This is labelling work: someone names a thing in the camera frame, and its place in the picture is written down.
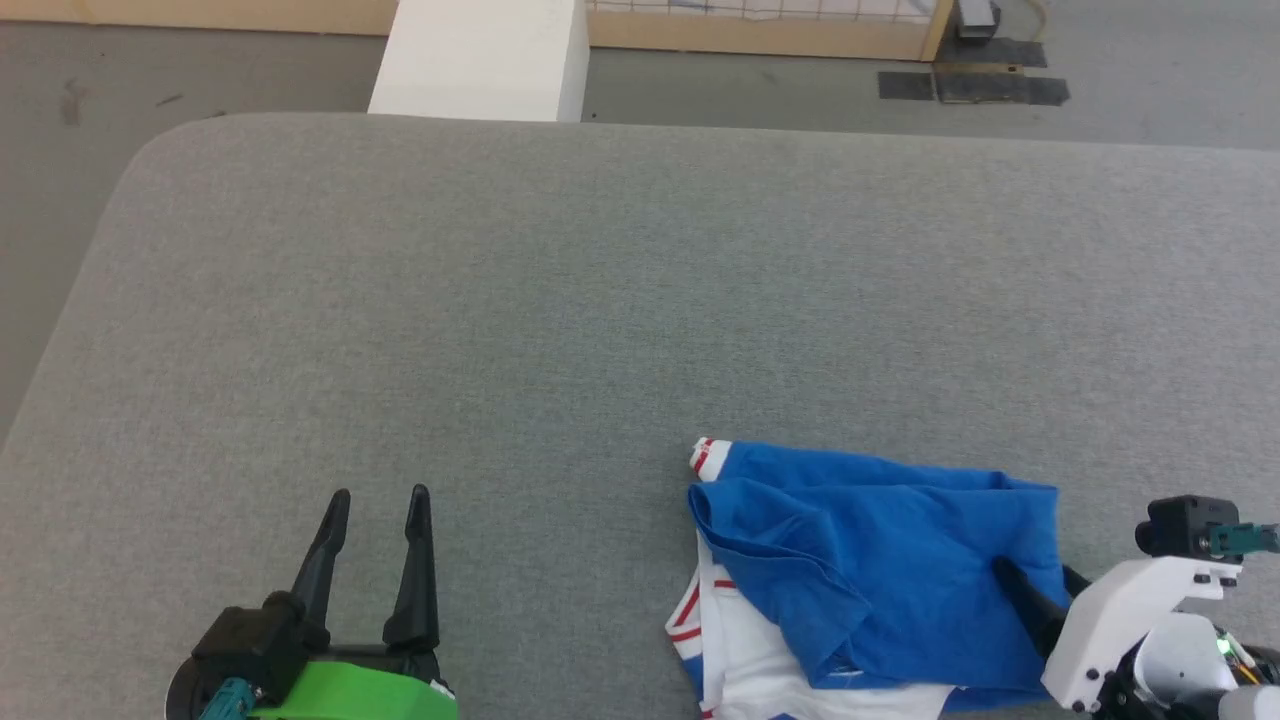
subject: gray floor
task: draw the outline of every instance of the gray floor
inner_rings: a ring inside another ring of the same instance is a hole
[[[1033,17],[1004,3],[1005,31]],[[1064,108],[877,97],[888,63],[595,51],[594,122],[1280,149],[1275,0],[1051,3]],[[0,24],[0,439],[115,178],[221,113],[362,111],[383,40]],[[945,187],[946,178],[937,178]]]

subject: wire mesh panel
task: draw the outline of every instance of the wire mesh panel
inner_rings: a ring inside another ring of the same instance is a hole
[[[599,13],[928,24],[937,0],[586,0]]]

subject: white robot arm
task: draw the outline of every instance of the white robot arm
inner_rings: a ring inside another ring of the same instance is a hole
[[[1065,708],[1114,720],[1280,720],[1280,671],[1208,619],[1178,611],[1187,598],[1222,600],[1244,555],[1280,551],[1276,527],[1239,524],[1228,501],[1183,496],[1148,509],[1129,560],[1094,583],[1069,568],[1062,610],[1011,561],[996,577],[1046,656],[1042,683]]]

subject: gray fabric surface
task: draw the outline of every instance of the gray fabric surface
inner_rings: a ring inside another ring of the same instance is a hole
[[[1089,574],[1157,496],[1280,519],[1277,200],[1260,152],[186,126],[120,182],[0,456],[0,716],[152,716],[338,487],[337,638],[378,637],[428,483],[484,720],[695,716],[662,623],[700,433],[1057,484]],[[1277,579],[1215,618],[1280,642]]]

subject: wooden frame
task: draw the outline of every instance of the wooden frame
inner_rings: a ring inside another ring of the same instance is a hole
[[[593,47],[928,63],[938,51],[954,3],[954,0],[937,1],[938,6],[928,24],[591,13],[588,27]]]
[[[952,5],[937,0],[928,24],[591,13],[589,28],[596,47],[928,63]],[[0,0],[0,19],[387,35],[396,6],[396,0]]]

